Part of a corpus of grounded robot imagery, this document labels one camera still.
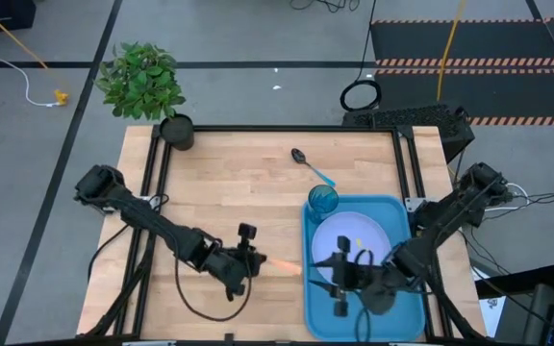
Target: floor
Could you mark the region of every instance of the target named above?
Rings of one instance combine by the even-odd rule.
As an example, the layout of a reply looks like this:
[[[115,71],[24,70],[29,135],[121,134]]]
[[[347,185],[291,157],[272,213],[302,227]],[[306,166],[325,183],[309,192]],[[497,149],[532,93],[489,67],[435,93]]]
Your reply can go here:
[[[315,4],[295,12],[288,0],[123,0],[115,42],[150,40],[182,62],[358,61],[370,0],[331,14]],[[91,62],[113,0],[40,0],[34,28],[15,32],[45,61]],[[379,0],[376,19],[449,19],[458,0]],[[538,0],[554,16],[554,0]],[[465,18],[530,18],[524,0],[470,0]],[[0,34],[0,58],[30,61]],[[368,61],[372,56],[367,53]],[[32,98],[51,102],[57,81],[71,93],[65,108],[37,108],[24,100],[22,76],[0,69],[0,315],[37,221],[88,69],[29,69]],[[198,124],[340,124],[340,91],[356,69],[185,69],[178,80],[181,108]],[[371,95],[351,96],[362,104]],[[73,186],[95,163],[116,164],[125,127],[110,116],[102,95],[90,95],[63,178],[56,190],[38,255],[7,342],[72,337],[85,297],[88,260],[101,219],[72,201]],[[554,191],[554,127],[478,127],[463,167],[485,161],[530,193]],[[511,271],[554,263],[554,204],[489,221],[475,231]],[[484,262],[475,254],[475,260]],[[520,311],[507,307],[499,328],[517,340]]]

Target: orange object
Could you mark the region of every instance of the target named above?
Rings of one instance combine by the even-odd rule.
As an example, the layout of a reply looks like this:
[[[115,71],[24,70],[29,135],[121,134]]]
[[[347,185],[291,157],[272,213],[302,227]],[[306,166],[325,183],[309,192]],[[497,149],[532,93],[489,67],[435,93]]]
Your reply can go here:
[[[450,46],[452,45],[452,38],[454,38],[454,33],[457,31],[457,25],[463,14],[463,9],[466,7],[467,0],[461,0],[459,2],[459,9],[457,10],[457,16],[452,22],[452,29],[450,30],[450,36],[448,37],[448,42],[446,43],[446,48],[443,50],[443,57],[441,58],[440,66],[440,77],[438,78],[438,97],[437,100],[441,99],[441,83],[443,81],[443,70],[446,68],[446,59],[448,58],[448,51],[450,51]]]
[[[55,98],[57,99],[57,102],[59,102],[59,104],[61,106],[65,106],[67,105],[67,98],[69,97],[68,94],[66,94],[65,92],[61,92],[60,90],[55,90]]]
[[[298,264],[295,264],[295,263],[292,263],[292,262],[288,262],[288,261],[285,261],[285,260],[280,260],[280,259],[271,259],[271,258],[268,258],[267,261],[288,272],[288,273],[291,273],[292,275],[301,275],[301,273],[303,272],[303,268],[298,265]]]

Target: potted plant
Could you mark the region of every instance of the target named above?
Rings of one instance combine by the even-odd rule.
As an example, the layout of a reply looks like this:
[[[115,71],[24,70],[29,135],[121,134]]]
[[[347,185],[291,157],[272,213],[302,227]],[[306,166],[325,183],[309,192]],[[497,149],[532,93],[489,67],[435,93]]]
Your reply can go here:
[[[151,43],[121,43],[121,54],[113,47],[114,60],[100,64],[101,77],[95,85],[106,94],[105,105],[113,105],[113,115],[160,120],[160,134],[178,150],[193,145],[193,124],[174,106],[186,100],[175,79],[176,61]]]

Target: green leaves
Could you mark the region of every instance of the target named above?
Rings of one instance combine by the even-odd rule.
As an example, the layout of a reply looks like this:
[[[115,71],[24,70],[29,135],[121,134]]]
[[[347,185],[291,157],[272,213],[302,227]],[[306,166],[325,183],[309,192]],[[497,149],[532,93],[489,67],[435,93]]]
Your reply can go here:
[[[146,86],[146,72],[140,71],[138,75],[136,76],[136,82],[140,84],[141,86]]]
[[[170,82],[172,82],[172,75],[170,74],[170,72],[164,72],[156,80],[156,86],[164,87],[167,86]]]
[[[149,76],[159,76],[162,71],[164,71],[164,69],[159,66],[151,66],[146,69],[146,74]]]
[[[113,116],[160,120],[176,116],[172,108],[185,103],[175,80],[176,61],[151,43],[121,43],[123,54],[112,63],[101,63],[95,86],[105,93],[104,104],[113,105]]]

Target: yellow cable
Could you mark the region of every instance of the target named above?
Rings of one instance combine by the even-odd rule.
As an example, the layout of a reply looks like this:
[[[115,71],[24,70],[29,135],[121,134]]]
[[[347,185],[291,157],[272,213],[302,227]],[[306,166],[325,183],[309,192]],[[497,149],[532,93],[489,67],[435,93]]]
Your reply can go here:
[[[3,30],[4,33],[6,33],[16,44],[18,44],[20,48],[22,48],[25,51],[25,53],[29,54],[30,56],[32,56],[32,58],[34,58],[37,62],[39,62],[39,64],[46,71],[51,72],[48,66],[46,65],[46,63],[44,63],[34,52],[32,52],[29,48],[27,48],[18,38],[16,38],[11,32],[9,32],[8,29],[6,29],[6,27],[3,26],[1,23],[0,23],[0,29]],[[62,105],[65,105],[67,103],[68,97],[69,97],[68,94],[61,92],[60,90],[55,90],[55,98]]]
[[[440,68],[440,78],[438,79],[438,102],[441,99],[441,82],[443,81],[443,70],[446,67],[446,59],[448,58],[448,51],[450,51],[450,45],[452,45],[452,38],[454,33],[457,32],[457,25],[463,14],[463,9],[466,7],[466,0],[461,0],[459,2],[459,9],[457,10],[457,16],[454,18],[452,23],[452,30],[450,30],[450,36],[448,37],[448,42],[446,43],[446,48],[443,50],[443,58],[441,58],[441,68]]]

